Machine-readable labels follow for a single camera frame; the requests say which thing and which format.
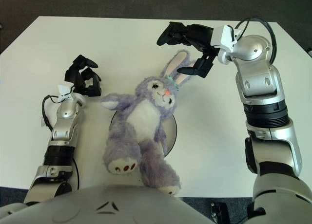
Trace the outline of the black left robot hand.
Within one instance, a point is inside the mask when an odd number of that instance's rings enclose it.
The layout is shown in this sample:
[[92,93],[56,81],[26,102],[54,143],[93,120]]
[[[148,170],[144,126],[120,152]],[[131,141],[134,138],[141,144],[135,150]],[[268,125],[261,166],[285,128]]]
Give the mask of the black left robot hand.
[[65,73],[65,81],[74,84],[74,92],[89,97],[101,96],[101,78],[92,70],[98,65],[79,55]]

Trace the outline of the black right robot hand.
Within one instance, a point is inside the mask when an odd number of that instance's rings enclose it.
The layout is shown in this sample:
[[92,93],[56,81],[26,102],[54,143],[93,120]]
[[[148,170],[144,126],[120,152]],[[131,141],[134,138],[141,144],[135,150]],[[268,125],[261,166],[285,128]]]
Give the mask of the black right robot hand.
[[169,26],[163,31],[156,44],[176,45],[184,44],[194,46],[202,52],[202,57],[197,59],[194,67],[181,67],[177,71],[185,75],[197,75],[205,78],[213,66],[213,60],[218,55],[219,49],[210,44],[213,28],[192,24],[185,26],[181,22],[169,22]]

